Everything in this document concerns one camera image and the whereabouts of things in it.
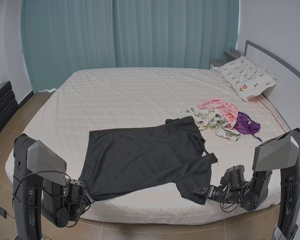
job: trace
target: teal curtain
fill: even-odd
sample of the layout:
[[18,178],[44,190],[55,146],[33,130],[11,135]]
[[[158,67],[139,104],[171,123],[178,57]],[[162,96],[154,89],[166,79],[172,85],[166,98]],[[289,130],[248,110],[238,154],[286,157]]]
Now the teal curtain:
[[208,69],[238,21],[239,0],[22,0],[21,38],[38,92],[81,69]]

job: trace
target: black furniture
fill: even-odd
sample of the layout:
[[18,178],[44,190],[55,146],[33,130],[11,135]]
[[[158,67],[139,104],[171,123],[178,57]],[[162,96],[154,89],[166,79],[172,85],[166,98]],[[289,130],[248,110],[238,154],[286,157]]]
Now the black furniture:
[[226,56],[226,60],[223,59],[217,59],[217,58],[211,58],[210,59],[210,68],[213,67],[220,67],[224,65],[225,63],[231,62],[241,56],[241,53],[238,50],[235,50],[234,48],[230,47],[229,51],[224,51],[224,55]]
[[9,119],[18,110],[19,105],[15,100],[15,95],[11,89],[11,83],[0,84],[0,132],[7,124]]

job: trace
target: wall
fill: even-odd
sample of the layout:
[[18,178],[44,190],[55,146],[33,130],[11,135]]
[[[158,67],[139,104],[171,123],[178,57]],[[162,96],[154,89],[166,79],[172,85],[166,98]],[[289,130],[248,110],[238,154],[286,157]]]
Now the wall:
[[32,91],[21,43],[22,0],[0,0],[0,83],[10,81],[20,103]]
[[299,0],[240,0],[237,50],[250,40],[300,71],[299,13]]

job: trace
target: mattress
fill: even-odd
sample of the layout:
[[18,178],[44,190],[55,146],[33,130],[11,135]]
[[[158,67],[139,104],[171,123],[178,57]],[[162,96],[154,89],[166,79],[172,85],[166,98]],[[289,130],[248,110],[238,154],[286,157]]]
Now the mattress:
[[[262,96],[243,102],[214,70],[187,68],[107,68],[75,72],[51,96],[30,121],[24,133],[41,140],[67,162],[67,173],[78,179],[83,167],[89,131],[109,128],[152,127],[177,118],[176,111],[219,96],[234,103],[261,124],[256,136],[263,141],[284,133],[286,125]],[[211,184],[218,186],[225,170],[245,166],[245,179],[252,177],[254,148],[260,144],[252,135],[237,142],[216,136],[215,130],[201,132],[205,147],[218,158],[212,165]],[[13,180],[14,158],[5,170]],[[280,202],[280,171],[275,170],[268,198],[258,209]],[[224,213],[219,203],[196,204],[180,196],[174,183],[138,190],[117,198],[95,202],[81,217],[105,222],[205,224],[245,212],[237,208]]]

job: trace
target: pink shirt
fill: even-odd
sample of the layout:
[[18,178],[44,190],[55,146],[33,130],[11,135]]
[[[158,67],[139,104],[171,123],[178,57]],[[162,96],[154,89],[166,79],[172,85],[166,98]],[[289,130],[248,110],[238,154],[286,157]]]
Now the pink shirt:
[[199,109],[217,108],[223,114],[224,118],[228,121],[227,127],[232,129],[236,123],[238,116],[238,108],[219,97],[213,97],[211,99],[205,99],[198,104]]

